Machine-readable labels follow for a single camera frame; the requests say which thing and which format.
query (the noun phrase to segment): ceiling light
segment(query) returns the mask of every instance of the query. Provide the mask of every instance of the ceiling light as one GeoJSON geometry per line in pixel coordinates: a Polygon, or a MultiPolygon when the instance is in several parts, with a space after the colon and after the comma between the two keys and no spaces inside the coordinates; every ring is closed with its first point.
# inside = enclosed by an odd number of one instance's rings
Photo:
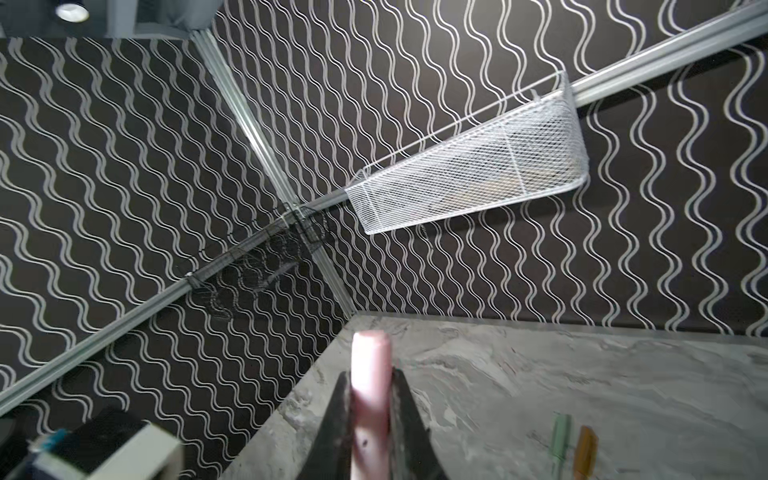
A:
{"type": "Polygon", "coordinates": [[[83,2],[72,2],[64,0],[56,7],[56,16],[67,22],[80,23],[88,20],[88,9],[83,2]]]}

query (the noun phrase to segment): pink marker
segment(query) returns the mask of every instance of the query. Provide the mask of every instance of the pink marker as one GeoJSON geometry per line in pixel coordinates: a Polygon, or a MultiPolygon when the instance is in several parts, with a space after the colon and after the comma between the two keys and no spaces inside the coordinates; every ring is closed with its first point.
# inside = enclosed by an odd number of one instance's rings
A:
{"type": "Polygon", "coordinates": [[[389,478],[389,384],[392,344],[381,330],[355,333],[352,340],[352,480],[389,478]]]}

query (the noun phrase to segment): green pen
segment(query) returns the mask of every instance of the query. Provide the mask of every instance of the green pen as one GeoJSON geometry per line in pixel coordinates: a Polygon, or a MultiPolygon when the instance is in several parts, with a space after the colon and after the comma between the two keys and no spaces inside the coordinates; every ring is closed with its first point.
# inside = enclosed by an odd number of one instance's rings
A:
{"type": "Polygon", "coordinates": [[[568,449],[568,437],[571,436],[571,416],[558,413],[554,418],[552,440],[549,442],[549,455],[552,457],[552,480],[560,480],[568,449]]]}

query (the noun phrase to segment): gray marble countertop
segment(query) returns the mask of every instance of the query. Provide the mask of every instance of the gray marble countertop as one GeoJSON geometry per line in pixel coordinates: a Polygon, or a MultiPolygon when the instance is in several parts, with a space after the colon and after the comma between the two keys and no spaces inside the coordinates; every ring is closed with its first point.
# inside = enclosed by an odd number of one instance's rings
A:
{"type": "Polygon", "coordinates": [[[352,335],[383,329],[453,480],[550,478],[555,412],[599,437],[592,478],[768,478],[768,344],[356,316],[223,480],[293,478],[352,335]]]}

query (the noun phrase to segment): wavy line pattern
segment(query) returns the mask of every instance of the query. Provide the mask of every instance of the wavy line pattern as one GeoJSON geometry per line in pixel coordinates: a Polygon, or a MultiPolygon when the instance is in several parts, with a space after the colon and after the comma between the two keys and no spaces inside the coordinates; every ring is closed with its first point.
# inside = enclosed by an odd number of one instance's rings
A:
{"type": "Polygon", "coordinates": [[[105,406],[127,409],[184,443],[181,478],[214,480],[345,322],[311,262],[237,298],[230,323],[179,299],[9,415],[34,437],[77,428],[105,406]]]}
{"type": "MultiPolygon", "coordinates": [[[[312,200],[555,69],[579,78],[740,4],[679,3],[229,0],[214,31],[312,200]]],[[[357,306],[763,334],[766,119],[747,98],[764,45],[585,108],[592,172],[572,194],[372,237],[336,209],[329,255],[357,306]]]]}
{"type": "Polygon", "coordinates": [[[2,39],[0,104],[3,389],[178,280],[179,259],[270,221],[187,42],[2,39]]]}

